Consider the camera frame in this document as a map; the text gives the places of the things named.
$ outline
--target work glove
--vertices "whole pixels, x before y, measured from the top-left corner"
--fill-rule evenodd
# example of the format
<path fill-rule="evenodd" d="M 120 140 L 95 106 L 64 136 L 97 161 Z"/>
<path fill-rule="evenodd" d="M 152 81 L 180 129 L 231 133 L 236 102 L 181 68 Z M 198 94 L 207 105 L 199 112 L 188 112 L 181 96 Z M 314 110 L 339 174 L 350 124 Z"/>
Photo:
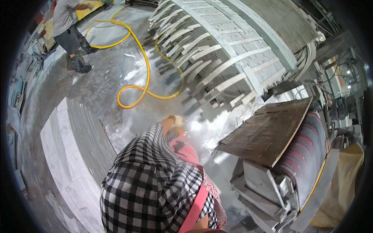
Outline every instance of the work glove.
<path fill-rule="evenodd" d="M 174 124 L 172 125 L 171 129 L 181 128 L 184 125 L 184 119 L 182 116 L 169 114 L 166 116 L 166 119 L 172 119 L 174 121 Z"/>
<path fill-rule="evenodd" d="M 88 8 L 92 10 L 94 8 L 94 5 L 92 3 L 88 3 Z"/>

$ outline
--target worker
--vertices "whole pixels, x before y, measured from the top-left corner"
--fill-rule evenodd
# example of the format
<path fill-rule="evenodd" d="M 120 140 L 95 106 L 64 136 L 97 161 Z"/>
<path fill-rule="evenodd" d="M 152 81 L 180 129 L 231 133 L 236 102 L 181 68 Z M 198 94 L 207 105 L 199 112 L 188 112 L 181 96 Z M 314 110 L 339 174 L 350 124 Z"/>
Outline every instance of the worker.
<path fill-rule="evenodd" d="M 73 25 L 72 13 L 75 10 L 92 10 L 92 3 L 82 4 L 80 0 L 52 0 L 56 6 L 53 13 L 53 38 L 66 50 L 78 73 L 87 73 L 91 66 L 83 65 L 76 54 L 79 47 L 87 53 L 95 53 L 98 48 L 92 48 L 84 36 Z"/>
<path fill-rule="evenodd" d="M 168 115 L 118 154 L 101 186 L 106 232 L 223 232 L 217 189 L 182 125 Z"/>

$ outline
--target black and white checkered fabric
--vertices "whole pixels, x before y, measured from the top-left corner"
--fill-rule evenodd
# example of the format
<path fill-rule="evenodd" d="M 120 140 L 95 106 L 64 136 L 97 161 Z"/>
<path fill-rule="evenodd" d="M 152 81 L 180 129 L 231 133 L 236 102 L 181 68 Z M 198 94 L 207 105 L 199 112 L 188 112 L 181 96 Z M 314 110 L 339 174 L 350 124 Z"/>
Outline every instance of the black and white checkered fabric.
<path fill-rule="evenodd" d="M 101 218 L 107 233 L 171 232 L 183 224 L 203 181 L 200 170 L 179 160 L 160 123 L 137 135 L 117 156 L 101 186 Z M 217 227 L 214 198 L 200 218 Z"/>

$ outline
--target cable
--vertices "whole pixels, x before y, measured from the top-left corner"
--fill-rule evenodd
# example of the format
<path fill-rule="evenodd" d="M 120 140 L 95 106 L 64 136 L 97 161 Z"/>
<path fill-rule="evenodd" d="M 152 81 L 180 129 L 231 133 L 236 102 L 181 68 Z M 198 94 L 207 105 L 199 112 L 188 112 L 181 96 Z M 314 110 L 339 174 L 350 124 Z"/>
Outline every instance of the cable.
<path fill-rule="evenodd" d="M 91 47 L 94 47 L 94 48 L 110 48 L 110 47 L 113 47 L 113 46 L 116 46 L 120 43 L 122 43 L 123 41 L 125 41 L 130 34 L 132 34 L 132 36 L 134 37 L 135 41 L 137 42 L 138 46 L 140 47 L 141 49 L 141 52 L 142 54 L 144 55 L 144 59 L 145 59 L 145 62 L 146 62 L 146 68 L 147 68 L 147 81 L 146 81 L 146 85 L 145 85 L 145 88 L 141 87 L 141 86 L 136 86 L 136 85 L 127 85 L 127 86 L 124 86 L 122 89 L 120 89 L 120 91 L 118 92 L 118 95 L 117 95 L 117 102 L 119 104 L 119 106 L 121 108 L 124 108 L 124 109 L 130 109 L 130 108 L 133 108 L 135 107 L 136 105 L 138 105 L 141 100 L 144 98 L 145 94 L 148 93 L 149 95 L 157 98 L 157 99 L 162 99 L 162 100 L 168 100 L 168 99 L 171 99 L 171 98 L 174 98 L 175 96 L 179 95 L 184 87 L 184 78 L 182 79 L 181 81 L 181 86 L 179 88 L 179 90 L 172 94 L 172 95 L 169 95 L 169 96 L 159 96 L 159 95 L 156 95 L 154 93 L 151 93 L 150 91 L 148 91 L 148 87 L 149 87 L 149 83 L 150 83 L 150 66 L 149 66 L 149 60 L 148 60 L 148 57 L 146 56 L 146 53 L 141 45 L 141 43 L 139 42 L 139 40 L 137 39 L 135 33 L 132 31 L 132 29 L 130 28 L 130 26 L 126 25 L 125 23 L 121 22 L 121 21 L 116 21 L 116 20 L 113 20 L 114 17 L 121 11 L 123 10 L 124 8 L 120 9 L 119 11 L 117 11 L 113 17 L 108 21 L 108 20 L 94 20 L 94 22 L 110 22 L 112 24 L 115 24 L 115 25 L 119 25 L 119 26 L 125 26 L 127 29 L 128 29 L 128 34 L 123 38 L 121 39 L 120 41 L 118 41 L 117 43 L 114 43 L 114 44 L 111 44 L 111 45 L 107 45 L 107 46 L 96 46 L 96 45 L 91 45 Z M 85 37 L 87 37 L 87 34 L 89 32 L 89 30 L 91 29 L 92 27 L 92 24 L 89 26 L 89 28 L 87 29 L 87 32 L 85 33 Z M 155 42 L 155 47 L 156 47 L 156 51 L 158 53 L 160 53 L 160 50 L 159 50 L 159 47 L 157 45 L 157 41 L 158 41 L 158 38 L 156 39 L 156 42 Z M 170 61 L 170 59 L 168 57 L 166 57 L 164 54 L 160 53 L 160 55 L 165 58 L 167 61 Z M 182 69 L 181 68 L 178 68 L 178 70 L 180 71 L 180 73 L 183 73 Z M 120 94 L 127 88 L 135 88 L 135 89 L 139 89 L 139 90 L 142 90 L 142 94 L 141 96 L 139 97 L 139 99 L 132 105 L 130 106 L 125 106 L 123 105 L 121 102 L 120 102 Z"/>

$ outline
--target wooden board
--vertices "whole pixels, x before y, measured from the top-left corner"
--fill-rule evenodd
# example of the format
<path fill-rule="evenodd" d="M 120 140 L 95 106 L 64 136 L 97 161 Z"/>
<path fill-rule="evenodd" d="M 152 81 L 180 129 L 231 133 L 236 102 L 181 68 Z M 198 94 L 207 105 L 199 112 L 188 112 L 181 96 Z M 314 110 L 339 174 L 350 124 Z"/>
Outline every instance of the wooden board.
<path fill-rule="evenodd" d="M 311 101 L 309 97 L 260 108 L 221 140 L 216 149 L 273 168 L 297 132 Z"/>

